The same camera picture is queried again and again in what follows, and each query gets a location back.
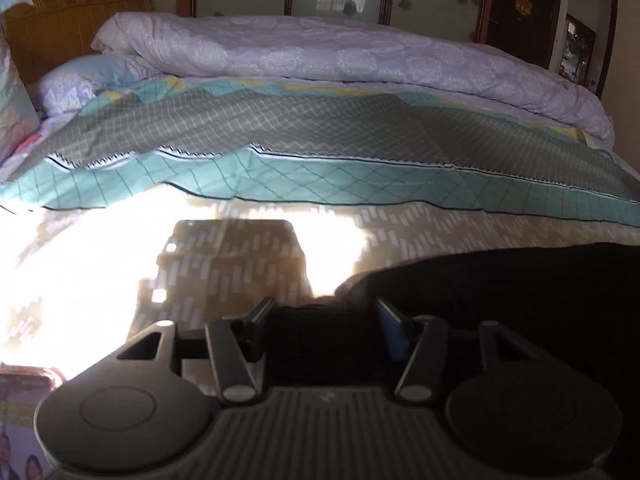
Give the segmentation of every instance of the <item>headboard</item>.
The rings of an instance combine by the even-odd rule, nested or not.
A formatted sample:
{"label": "headboard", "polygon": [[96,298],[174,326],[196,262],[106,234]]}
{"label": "headboard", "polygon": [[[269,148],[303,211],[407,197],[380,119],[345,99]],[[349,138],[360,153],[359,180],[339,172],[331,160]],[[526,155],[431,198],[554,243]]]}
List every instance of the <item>headboard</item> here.
{"label": "headboard", "polygon": [[25,84],[70,59],[95,54],[91,42],[100,26],[121,10],[153,11],[153,0],[33,0],[6,16],[7,40]]}

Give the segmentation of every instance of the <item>pillowcase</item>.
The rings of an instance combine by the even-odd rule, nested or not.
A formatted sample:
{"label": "pillowcase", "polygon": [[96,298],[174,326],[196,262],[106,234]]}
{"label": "pillowcase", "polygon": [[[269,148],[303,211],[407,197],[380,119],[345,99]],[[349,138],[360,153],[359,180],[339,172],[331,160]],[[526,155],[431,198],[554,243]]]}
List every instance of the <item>pillowcase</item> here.
{"label": "pillowcase", "polygon": [[[18,3],[33,4],[31,0],[0,0],[0,12]],[[29,95],[11,59],[5,39],[4,16],[0,21],[0,164],[33,133],[40,121]]]}
{"label": "pillowcase", "polygon": [[95,54],[72,59],[29,85],[36,110],[46,116],[76,111],[103,90],[125,89],[162,73],[140,56]]}

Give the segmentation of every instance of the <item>dark brown door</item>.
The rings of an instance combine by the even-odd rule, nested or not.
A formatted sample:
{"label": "dark brown door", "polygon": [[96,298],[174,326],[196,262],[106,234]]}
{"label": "dark brown door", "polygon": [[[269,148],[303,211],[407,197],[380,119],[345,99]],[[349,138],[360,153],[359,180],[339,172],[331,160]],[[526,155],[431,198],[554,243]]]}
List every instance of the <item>dark brown door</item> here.
{"label": "dark brown door", "polygon": [[560,0],[493,0],[486,42],[548,68],[559,8]]}

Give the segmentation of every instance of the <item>gray checkered fabric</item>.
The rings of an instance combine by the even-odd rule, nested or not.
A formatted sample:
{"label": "gray checkered fabric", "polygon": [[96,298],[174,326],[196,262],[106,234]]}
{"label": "gray checkered fabric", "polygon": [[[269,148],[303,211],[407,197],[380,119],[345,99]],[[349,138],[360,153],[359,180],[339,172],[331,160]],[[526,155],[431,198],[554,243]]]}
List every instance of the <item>gray checkered fabric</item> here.
{"label": "gray checkered fabric", "polygon": [[640,182],[576,142],[453,107],[412,107],[389,94],[224,96],[195,88],[144,104],[130,94],[76,117],[45,140],[15,178],[56,153],[85,168],[128,152],[166,147],[185,155],[267,153],[452,165],[640,200]]}

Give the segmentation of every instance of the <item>beige patterned fabric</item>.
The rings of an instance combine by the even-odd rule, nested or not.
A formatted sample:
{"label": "beige patterned fabric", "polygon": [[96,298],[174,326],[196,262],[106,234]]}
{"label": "beige patterned fabric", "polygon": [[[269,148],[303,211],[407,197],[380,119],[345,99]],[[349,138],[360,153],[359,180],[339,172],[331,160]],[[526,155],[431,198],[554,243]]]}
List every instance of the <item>beige patterned fabric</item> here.
{"label": "beige patterned fabric", "polygon": [[264,296],[322,301],[353,276],[421,258],[640,244],[640,229],[424,203],[209,200],[158,186],[107,209],[2,215],[0,242],[2,358],[71,377],[159,319],[199,328]]}

